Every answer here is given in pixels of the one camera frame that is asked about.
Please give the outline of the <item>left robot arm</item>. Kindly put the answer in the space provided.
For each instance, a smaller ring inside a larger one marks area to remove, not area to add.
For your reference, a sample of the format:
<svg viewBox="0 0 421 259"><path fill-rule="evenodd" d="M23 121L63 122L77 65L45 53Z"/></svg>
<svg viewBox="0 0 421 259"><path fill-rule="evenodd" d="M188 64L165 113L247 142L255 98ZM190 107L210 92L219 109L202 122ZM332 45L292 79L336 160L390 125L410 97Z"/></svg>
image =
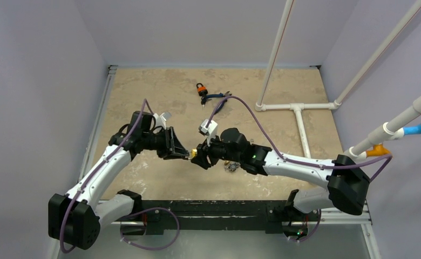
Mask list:
<svg viewBox="0 0 421 259"><path fill-rule="evenodd" d="M135 111L131 121L112 135L98 162L64 195L54 194L48 203L48 235L86 250L100 231L118 219L146 222L147 210L142 197L122 189L112 199L100 199L115 177L143 151L156 151L163 160L188 159L189 151L178 140L173 127L166 125L171 117Z"/></svg>

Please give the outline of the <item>orange black padlock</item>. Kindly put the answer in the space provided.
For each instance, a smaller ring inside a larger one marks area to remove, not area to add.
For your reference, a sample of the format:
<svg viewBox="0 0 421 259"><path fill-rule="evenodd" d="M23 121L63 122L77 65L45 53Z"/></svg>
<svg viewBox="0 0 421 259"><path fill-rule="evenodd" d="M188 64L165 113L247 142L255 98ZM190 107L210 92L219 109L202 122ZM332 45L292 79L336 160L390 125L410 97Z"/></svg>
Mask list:
<svg viewBox="0 0 421 259"><path fill-rule="evenodd" d="M200 97L205 97L208 94L207 88L202 83L196 84L196 90Z"/></svg>

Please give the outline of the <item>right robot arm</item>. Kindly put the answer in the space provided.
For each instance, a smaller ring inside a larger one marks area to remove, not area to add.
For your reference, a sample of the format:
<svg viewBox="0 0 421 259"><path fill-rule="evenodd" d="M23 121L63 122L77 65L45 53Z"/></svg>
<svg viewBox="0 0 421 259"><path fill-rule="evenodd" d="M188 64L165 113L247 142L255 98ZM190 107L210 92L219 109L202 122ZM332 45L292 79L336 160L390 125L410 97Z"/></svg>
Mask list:
<svg viewBox="0 0 421 259"><path fill-rule="evenodd" d="M347 156L314 160L277 154L267 146L251 143L237 128L224 130L191 151L191 162L208 169L220 160L239 163L252 175L284 176L316 185L316 189L295 190L285 204L293 220L314 209L336 208L350 215L363 212L370 179Z"/></svg>

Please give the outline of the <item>yellow black padlock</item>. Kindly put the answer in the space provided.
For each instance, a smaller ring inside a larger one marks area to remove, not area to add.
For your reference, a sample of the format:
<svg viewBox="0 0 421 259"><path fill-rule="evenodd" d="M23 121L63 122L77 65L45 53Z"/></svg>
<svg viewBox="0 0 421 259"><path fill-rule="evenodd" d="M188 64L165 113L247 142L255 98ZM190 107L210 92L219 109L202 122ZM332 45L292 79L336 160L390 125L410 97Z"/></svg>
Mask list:
<svg viewBox="0 0 421 259"><path fill-rule="evenodd" d="M187 160L192 160L192 159L193 159L193 158L195 158L195 157L197 156L197 154L198 154L197 149L191 149L191 150L188 150L187 152L188 152L188 154L187 154L187 156L186 156L186 159L187 159Z"/></svg>

